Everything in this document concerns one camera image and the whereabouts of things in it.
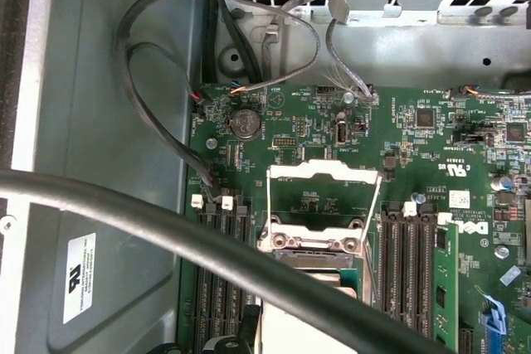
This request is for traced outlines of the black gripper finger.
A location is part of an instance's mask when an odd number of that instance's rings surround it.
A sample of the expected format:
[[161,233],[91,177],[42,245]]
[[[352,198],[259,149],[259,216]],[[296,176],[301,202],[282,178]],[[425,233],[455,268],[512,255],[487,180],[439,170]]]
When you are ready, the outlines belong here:
[[252,354],[260,319],[261,306],[246,305],[236,335],[211,338],[205,343],[202,354]]

